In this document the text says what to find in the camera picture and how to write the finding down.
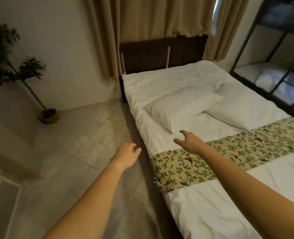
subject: person's left hand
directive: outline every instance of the person's left hand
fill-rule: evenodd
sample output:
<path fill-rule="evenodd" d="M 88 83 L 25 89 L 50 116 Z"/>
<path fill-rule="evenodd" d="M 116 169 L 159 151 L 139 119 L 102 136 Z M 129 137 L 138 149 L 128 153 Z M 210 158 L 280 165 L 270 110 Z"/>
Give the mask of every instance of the person's left hand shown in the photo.
<path fill-rule="evenodd" d="M 133 166 L 141 152 L 141 148 L 137 148 L 136 151 L 133 152 L 133 148 L 135 146 L 136 144 L 134 143 L 125 143 L 123 146 L 117 148 L 117 152 L 111 158 L 109 164 L 116 165 L 121 169 L 122 172 L 125 171 L 125 169 Z"/>

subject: black metal bunk bed frame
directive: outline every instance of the black metal bunk bed frame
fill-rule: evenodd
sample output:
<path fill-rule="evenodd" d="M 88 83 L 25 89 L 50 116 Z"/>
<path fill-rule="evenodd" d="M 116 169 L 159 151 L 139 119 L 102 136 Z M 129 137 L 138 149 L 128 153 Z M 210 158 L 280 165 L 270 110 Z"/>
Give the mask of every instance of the black metal bunk bed frame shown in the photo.
<path fill-rule="evenodd" d="M 252 27 L 251 27 L 251 29 L 250 29 L 250 31 L 248 33 L 248 36 L 245 39 L 245 42 L 244 42 L 243 46 L 241 47 L 241 50 L 240 50 L 240 52 L 239 52 L 239 54 L 237 56 L 237 59 L 236 59 L 235 63 L 233 64 L 232 68 L 231 68 L 230 75 L 232 75 L 234 78 L 236 78 L 237 80 L 242 82 L 248 88 L 251 88 L 252 90 L 256 91 L 258 94 L 260 94 L 264 98 L 273 101 L 279 108 L 281 108 L 282 110 L 287 112 L 289 115 L 294 117 L 294 103 L 292 105 L 289 105 L 289 104 L 285 103 L 284 101 L 280 100 L 279 98 L 277 98 L 276 96 L 273 96 L 273 93 L 276 91 L 276 89 L 282 83 L 286 83 L 286 84 L 294 87 L 294 84 L 291 84 L 291 83 L 289 83 L 288 81 L 285 80 L 289 76 L 289 74 L 294 71 L 294 63 L 288 68 L 285 75 L 275 85 L 275 87 L 272 89 L 271 92 L 267 92 L 264 89 L 262 89 L 260 87 L 257 87 L 254 83 L 252 83 L 251 81 L 249 81 L 249 80 L 245 79 L 244 77 L 238 75 L 234 71 L 234 69 L 237 66 L 237 63 L 240 60 L 240 57 L 241 57 L 246 45 L 248 44 L 248 41 L 249 41 L 250 37 L 252 36 L 252 33 L 253 33 L 256 25 L 262 25 L 262 26 L 266 26 L 266 27 L 269 27 L 269 28 L 273 28 L 273 29 L 283 31 L 283 35 L 280 37 L 279 41 L 277 42 L 276 46 L 274 47 L 274 49 L 272 50 L 270 55 L 267 57 L 265 62 L 269 62 L 272 59 L 273 55 L 275 54 L 277 49 L 280 47 L 281 43 L 283 42 L 283 40 L 285 39 L 285 37 L 287 36 L 288 33 L 293 33 L 294 34 L 294 25 L 290 26 L 288 24 L 288 22 L 287 23 L 285 23 L 285 22 L 283 22 L 283 23 L 272 22 L 272 21 L 274 21 L 274 19 L 270 22 L 270 20 L 272 19 L 272 14 L 270 13 L 270 10 L 275 5 L 278 5 L 279 3 L 290 3 L 291 4 L 293 1 L 294 0 L 265 0 L 262 3 L 262 5 L 260 7 L 260 10 L 259 10 L 259 12 L 258 12 L 253 24 L 252 24 Z"/>

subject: bed runner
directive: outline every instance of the bed runner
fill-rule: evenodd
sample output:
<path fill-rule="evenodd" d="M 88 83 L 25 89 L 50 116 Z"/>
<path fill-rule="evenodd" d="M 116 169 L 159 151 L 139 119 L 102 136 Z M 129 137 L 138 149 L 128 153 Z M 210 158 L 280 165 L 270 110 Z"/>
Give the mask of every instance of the bed runner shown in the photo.
<path fill-rule="evenodd" d="M 253 169 L 294 153 L 294 118 L 285 118 L 207 144 L 244 170 Z M 163 193 L 216 179 L 201 157 L 182 148 L 154 155 L 152 165 Z"/>

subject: dark brown headboard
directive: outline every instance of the dark brown headboard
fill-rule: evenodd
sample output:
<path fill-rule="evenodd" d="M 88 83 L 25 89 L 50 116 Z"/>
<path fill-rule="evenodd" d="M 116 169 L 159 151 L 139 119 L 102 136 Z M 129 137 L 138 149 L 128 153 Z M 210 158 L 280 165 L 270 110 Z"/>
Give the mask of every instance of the dark brown headboard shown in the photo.
<path fill-rule="evenodd" d="M 120 44 L 121 66 L 124 74 L 165 69 L 202 60 L 208 36 L 165 38 Z M 123 80 L 121 92 L 126 102 Z"/>

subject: plant pot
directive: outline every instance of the plant pot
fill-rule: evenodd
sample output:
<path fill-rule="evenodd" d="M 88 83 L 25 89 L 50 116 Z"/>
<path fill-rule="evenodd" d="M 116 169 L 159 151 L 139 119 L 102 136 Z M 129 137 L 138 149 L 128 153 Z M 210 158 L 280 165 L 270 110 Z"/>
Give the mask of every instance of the plant pot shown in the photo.
<path fill-rule="evenodd" d="M 37 119 L 44 124 L 54 124 L 60 119 L 60 115 L 56 109 L 50 108 L 42 110 Z"/>

